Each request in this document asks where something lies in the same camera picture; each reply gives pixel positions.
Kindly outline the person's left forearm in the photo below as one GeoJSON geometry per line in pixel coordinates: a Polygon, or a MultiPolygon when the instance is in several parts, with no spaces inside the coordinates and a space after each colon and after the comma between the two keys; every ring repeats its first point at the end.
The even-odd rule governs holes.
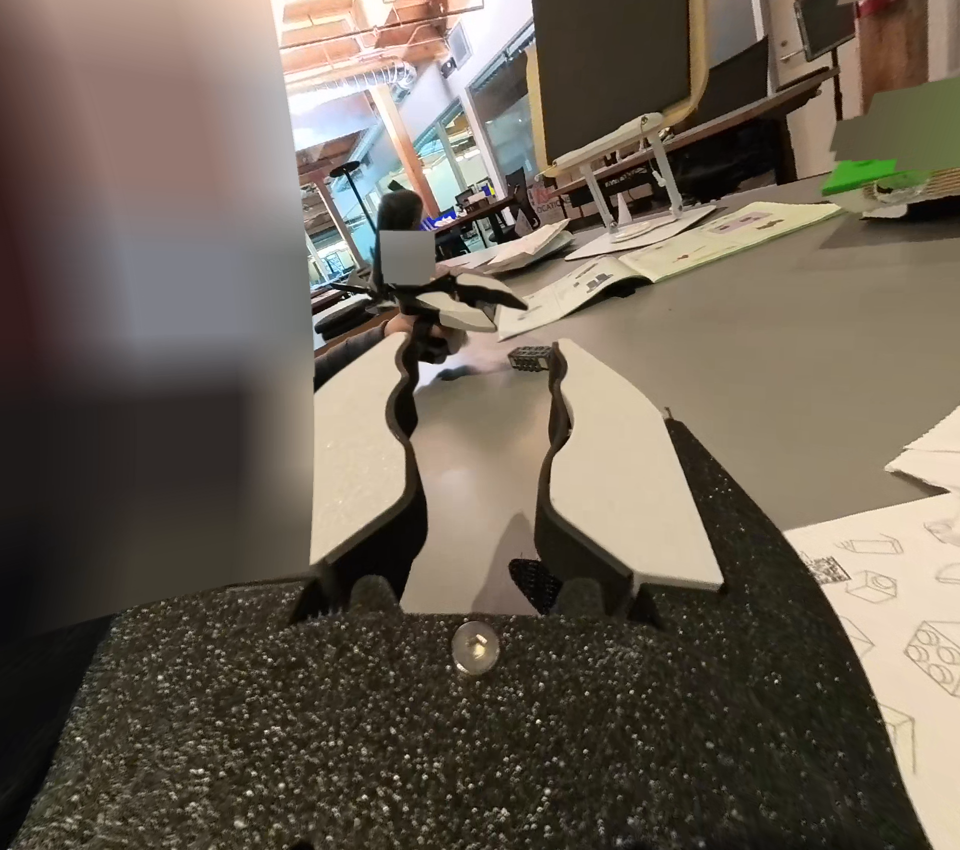
{"type": "Polygon", "coordinates": [[[337,343],[315,357],[313,390],[317,392],[344,368],[375,348],[388,335],[387,324],[378,325],[337,343]]]}

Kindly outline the grey desk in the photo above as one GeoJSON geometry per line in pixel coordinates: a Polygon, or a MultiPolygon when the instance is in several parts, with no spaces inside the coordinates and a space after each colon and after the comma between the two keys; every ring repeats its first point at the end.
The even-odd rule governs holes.
{"type": "Polygon", "coordinates": [[[958,212],[843,214],[421,370],[413,445],[428,538],[402,606],[531,612],[546,374],[511,348],[568,338],[671,411],[782,530],[940,492],[885,471],[959,399],[958,212]]]}

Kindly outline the white paper sheet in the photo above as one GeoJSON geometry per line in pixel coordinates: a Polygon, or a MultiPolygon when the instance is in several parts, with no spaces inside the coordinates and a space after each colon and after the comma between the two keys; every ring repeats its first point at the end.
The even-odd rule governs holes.
{"type": "Polygon", "coordinates": [[[904,446],[884,470],[958,495],[959,407],[904,446]]]}

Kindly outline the white sheet brick drawings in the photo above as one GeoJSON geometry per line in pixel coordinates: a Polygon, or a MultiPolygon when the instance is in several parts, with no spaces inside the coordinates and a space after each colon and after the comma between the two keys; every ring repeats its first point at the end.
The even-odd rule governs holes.
{"type": "Polygon", "coordinates": [[[958,496],[790,530],[866,672],[933,848],[959,847],[958,496]]]}

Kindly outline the small wall monitor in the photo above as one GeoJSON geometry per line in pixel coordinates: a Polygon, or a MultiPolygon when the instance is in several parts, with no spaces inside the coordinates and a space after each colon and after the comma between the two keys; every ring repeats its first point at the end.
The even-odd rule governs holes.
{"type": "Polygon", "coordinates": [[[857,34],[856,9],[839,0],[795,0],[803,57],[812,63],[851,41],[857,34]]]}

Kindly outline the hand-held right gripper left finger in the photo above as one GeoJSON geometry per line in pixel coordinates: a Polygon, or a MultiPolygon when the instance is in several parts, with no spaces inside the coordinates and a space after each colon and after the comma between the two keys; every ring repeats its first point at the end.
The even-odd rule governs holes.
{"type": "Polygon", "coordinates": [[[417,340],[386,336],[314,395],[310,563],[334,584],[379,575],[407,583],[426,542],[418,424],[417,340]]]}

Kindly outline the silver air duct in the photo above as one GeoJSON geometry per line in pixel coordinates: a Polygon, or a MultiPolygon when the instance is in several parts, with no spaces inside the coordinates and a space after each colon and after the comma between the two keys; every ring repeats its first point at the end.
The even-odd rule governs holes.
{"type": "Polygon", "coordinates": [[[288,97],[308,96],[322,102],[346,98],[386,87],[410,90],[417,81],[416,68],[406,61],[391,60],[355,72],[301,80],[287,85],[288,97]]]}

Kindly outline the black floor lamp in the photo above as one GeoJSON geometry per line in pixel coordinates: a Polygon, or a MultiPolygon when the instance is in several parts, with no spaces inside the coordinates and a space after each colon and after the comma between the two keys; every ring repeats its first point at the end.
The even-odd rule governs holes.
{"type": "Polygon", "coordinates": [[[355,179],[359,167],[356,160],[343,161],[331,171],[330,181],[335,184],[337,200],[342,204],[338,204],[338,212],[346,242],[358,268],[369,275],[374,268],[378,232],[374,214],[360,194],[355,179]]]}

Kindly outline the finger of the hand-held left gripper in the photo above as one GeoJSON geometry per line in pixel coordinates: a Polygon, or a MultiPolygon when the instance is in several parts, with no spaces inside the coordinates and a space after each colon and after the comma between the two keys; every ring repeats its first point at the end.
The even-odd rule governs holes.
{"type": "Polygon", "coordinates": [[[465,332],[494,333],[496,323],[484,309],[455,299],[450,293],[428,291],[413,297],[414,313],[433,326],[465,332]]]}
{"type": "Polygon", "coordinates": [[[527,310],[529,304],[513,293],[500,280],[477,275],[473,272],[456,274],[457,299],[474,308],[502,306],[513,310],[527,310]]]}

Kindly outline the wooden background desk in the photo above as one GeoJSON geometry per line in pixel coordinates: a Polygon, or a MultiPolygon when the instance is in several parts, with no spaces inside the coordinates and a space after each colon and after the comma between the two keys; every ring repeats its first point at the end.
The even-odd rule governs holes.
{"type": "MultiPolygon", "coordinates": [[[[719,115],[711,121],[672,136],[663,144],[664,152],[671,155],[753,121],[777,120],[786,117],[788,113],[795,112],[817,96],[822,84],[838,76],[839,73],[839,65],[818,69],[763,100],[719,115]]],[[[645,148],[625,160],[596,171],[594,177],[598,184],[618,182],[652,160],[655,160],[654,151],[651,148],[645,148]]]]}

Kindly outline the white paper bag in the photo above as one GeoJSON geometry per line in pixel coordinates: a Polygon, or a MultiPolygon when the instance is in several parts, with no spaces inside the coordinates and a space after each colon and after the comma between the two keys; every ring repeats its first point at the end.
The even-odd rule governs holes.
{"type": "Polygon", "coordinates": [[[573,242],[570,220],[547,224],[522,238],[483,251],[457,256],[437,264],[450,272],[471,272],[496,277],[523,270],[550,256],[568,252],[573,242]]]}

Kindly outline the black panel yellow rim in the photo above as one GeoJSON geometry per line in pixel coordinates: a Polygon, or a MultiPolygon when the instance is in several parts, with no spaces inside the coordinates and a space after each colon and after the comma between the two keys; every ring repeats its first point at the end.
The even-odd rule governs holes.
{"type": "Polygon", "coordinates": [[[544,170],[567,171],[637,141],[701,101],[707,0],[532,0],[544,170]]]}

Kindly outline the brick instruction booklet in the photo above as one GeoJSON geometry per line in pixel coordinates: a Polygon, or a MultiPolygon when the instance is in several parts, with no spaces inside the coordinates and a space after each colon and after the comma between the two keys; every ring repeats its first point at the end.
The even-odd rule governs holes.
{"type": "Polygon", "coordinates": [[[842,212],[833,203],[754,202],[717,221],[622,256],[596,257],[525,298],[524,311],[500,307],[498,339],[543,328],[612,296],[670,280],[718,260],[798,232],[842,212]]]}

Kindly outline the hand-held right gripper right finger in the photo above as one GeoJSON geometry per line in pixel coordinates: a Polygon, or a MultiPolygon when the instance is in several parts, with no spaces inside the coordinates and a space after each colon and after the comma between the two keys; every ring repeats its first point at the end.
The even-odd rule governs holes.
{"type": "Polygon", "coordinates": [[[548,370],[548,449],[536,487],[534,545],[561,585],[598,585],[610,616],[642,593],[719,594],[724,574],[668,431],[642,391],[570,339],[548,370]]]}

